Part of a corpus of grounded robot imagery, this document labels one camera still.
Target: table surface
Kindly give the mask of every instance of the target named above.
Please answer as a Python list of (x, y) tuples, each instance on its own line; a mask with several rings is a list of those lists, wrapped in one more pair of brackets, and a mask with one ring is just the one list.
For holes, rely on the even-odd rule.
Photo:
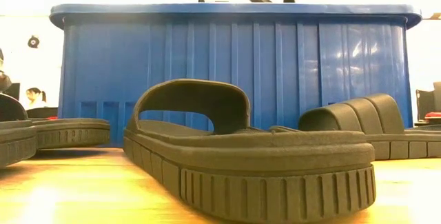
[[(441, 159), (374, 162), (377, 199), (330, 223), (437, 223)], [(226, 223), (192, 211), (118, 148), (43, 151), (0, 170), (0, 223)]]

